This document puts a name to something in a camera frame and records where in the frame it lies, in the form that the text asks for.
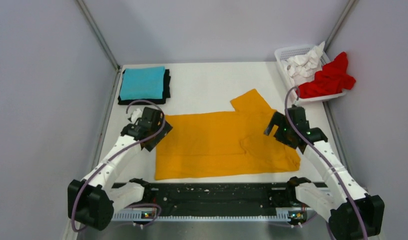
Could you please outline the yellow t shirt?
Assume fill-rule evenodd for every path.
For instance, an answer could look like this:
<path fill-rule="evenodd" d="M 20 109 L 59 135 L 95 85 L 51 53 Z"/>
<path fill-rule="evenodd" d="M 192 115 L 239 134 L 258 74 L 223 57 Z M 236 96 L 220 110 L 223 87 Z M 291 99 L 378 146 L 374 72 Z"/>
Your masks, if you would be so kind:
<path fill-rule="evenodd" d="M 264 131 L 275 109 L 255 89 L 231 100 L 234 111 L 168 115 L 157 145 L 156 180 L 295 172 L 296 151 Z"/>

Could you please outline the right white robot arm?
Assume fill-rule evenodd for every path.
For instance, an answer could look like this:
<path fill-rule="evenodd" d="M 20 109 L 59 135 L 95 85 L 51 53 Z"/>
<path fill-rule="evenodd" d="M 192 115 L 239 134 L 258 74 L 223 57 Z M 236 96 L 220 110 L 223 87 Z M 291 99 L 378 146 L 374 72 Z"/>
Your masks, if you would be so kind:
<path fill-rule="evenodd" d="M 378 195 L 370 195 L 355 181 L 333 152 L 324 132 L 310 127 L 305 109 L 293 105 L 284 114 L 275 112 L 264 134 L 269 135 L 274 127 L 277 127 L 274 138 L 309 160 L 330 191 L 321 191 L 305 177 L 292 177 L 287 182 L 286 202 L 312 208 L 326 221 L 336 240 L 366 240 L 379 235 L 384 201 Z"/>

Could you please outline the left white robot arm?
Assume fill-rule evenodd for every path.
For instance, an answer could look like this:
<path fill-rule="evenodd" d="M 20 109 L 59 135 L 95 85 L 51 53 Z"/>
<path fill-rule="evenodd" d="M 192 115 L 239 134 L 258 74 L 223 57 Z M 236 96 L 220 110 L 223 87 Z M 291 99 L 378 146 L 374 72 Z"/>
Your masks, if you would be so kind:
<path fill-rule="evenodd" d="M 118 188 L 113 186 L 131 161 L 127 155 L 136 155 L 142 150 L 151 152 L 172 126 L 158 106 L 136 109 L 128 114 L 128 121 L 97 166 L 81 180 L 74 179 L 68 185 L 68 218 L 75 232 L 80 232 L 76 223 L 104 230 L 113 214 L 135 203 L 145 207 L 152 200 L 152 193 L 138 180 Z"/>

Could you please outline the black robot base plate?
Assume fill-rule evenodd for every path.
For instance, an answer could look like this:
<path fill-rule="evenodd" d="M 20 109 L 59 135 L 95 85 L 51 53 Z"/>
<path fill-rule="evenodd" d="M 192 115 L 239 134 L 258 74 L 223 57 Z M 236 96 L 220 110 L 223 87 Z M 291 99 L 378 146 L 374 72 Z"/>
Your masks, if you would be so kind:
<path fill-rule="evenodd" d="M 141 204 L 157 204 L 161 217 L 288 217 L 309 208 L 289 199 L 285 183 L 142 183 Z"/>

